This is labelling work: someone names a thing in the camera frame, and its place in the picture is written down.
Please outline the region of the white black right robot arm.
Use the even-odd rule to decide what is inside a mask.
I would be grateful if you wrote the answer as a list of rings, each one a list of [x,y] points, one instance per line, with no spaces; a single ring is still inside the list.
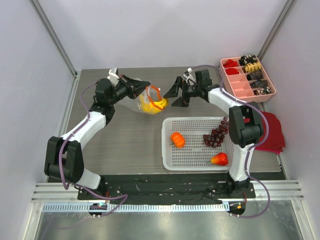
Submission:
[[[221,85],[213,84],[208,69],[192,75],[189,68],[183,76],[177,76],[164,98],[175,98],[173,107],[188,107],[191,98],[199,97],[218,106],[228,114],[229,137],[234,144],[233,160],[226,179],[226,193],[238,197],[249,188],[250,163],[255,147],[269,134],[266,118],[256,102],[247,103],[227,93]]]

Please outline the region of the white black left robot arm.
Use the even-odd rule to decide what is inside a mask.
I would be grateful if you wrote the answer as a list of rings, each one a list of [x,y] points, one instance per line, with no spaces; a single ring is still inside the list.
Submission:
[[[69,184],[89,188],[89,194],[100,200],[107,192],[100,175],[84,166],[83,149],[96,133],[106,127],[115,114],[115,104],[124,98],[137,99],[149,87],[149,81],[125,75],[101,78],[92,83],[95,88],[93,104],[85,107],[86,116],[72,130],[60,137],[52,136],[46,147],[44,174],[61,180],[65,189]]]

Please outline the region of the clear zip bag orange zipper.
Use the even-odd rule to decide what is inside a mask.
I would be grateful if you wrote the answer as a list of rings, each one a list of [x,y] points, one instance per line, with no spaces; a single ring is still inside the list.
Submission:
[[[162,96],[160,88],[150,85],[136,99],[125,97],[120,103],[135,112],[156,115],[165,110],[169,100]]]

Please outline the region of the yellow toy banana bunch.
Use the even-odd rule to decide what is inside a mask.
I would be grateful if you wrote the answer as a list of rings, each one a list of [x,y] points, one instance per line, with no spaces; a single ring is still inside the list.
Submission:
[[[139,96],[140,109],[149,115],[156,115],[161,113],[169,104],[167,98],[162,98],[160,101],[153,101],[146,95]]]

